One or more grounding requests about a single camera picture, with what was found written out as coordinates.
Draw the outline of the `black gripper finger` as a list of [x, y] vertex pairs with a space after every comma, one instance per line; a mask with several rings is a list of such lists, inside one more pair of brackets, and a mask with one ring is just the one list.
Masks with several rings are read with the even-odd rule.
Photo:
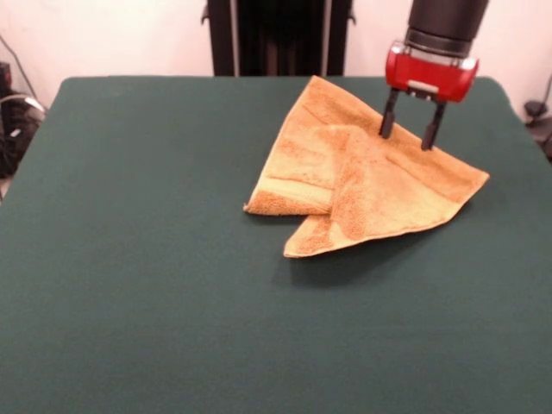
[[422, 139], [421, 149], [423, 151], [430, 151], [434, 147], [446, 107], [447, 103], [445, 101], [436, 101], [435, 113], [431, 122], [428, 124]]
[[383, 113], [383, 119], [379, 128], [379, 135], [384, 139], [390, 137], [392, 132], [392, 127], [395, 121], [395, 105], [398, 100], [398, 95], [400, 93], [399, 89], [391, 88], [389, 97], [386, 101], [385, 110]]

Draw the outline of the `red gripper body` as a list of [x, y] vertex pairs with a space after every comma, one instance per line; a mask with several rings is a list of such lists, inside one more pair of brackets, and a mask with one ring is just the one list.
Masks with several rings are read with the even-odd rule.
[[474, 83], [479, 60], [425, 52], [394, 41], [386, 58], [386, 82], [398, 91], [461, 102]]

